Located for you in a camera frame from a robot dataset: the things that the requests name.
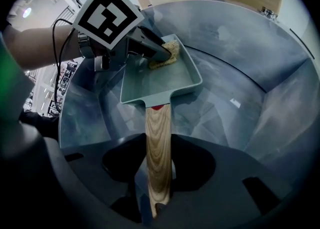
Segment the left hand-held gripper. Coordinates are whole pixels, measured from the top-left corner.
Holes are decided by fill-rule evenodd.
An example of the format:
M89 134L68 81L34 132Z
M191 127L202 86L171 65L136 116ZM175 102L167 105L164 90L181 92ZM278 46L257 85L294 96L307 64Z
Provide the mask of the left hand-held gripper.
M145 26L138 28L146 37L128 39L127 34L143 19L144 16L130 0L86 0L72 27L78 31L78 44L83 57L97 57L92 41L106 48L99 63L101 70L122 67L128 59L128 52L150 61L170 59L172 53L163 47L165 42Z

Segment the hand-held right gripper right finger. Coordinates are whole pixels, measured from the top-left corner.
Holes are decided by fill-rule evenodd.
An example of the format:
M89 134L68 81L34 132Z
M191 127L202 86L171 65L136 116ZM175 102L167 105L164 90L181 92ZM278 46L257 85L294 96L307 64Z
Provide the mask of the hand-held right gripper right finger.
M191 192L200 189L215 173L216 161L206 149L173 134L171 158L175 166L174 192Z

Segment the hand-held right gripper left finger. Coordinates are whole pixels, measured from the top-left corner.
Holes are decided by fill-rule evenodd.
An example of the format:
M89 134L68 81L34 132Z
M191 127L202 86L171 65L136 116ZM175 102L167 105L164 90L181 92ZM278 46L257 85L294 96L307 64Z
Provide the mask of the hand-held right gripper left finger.
M125 139L102 157L102 167L117 182L127 184L126 193L110 208L138 223L150 223L150 203L146 168L146 135Z

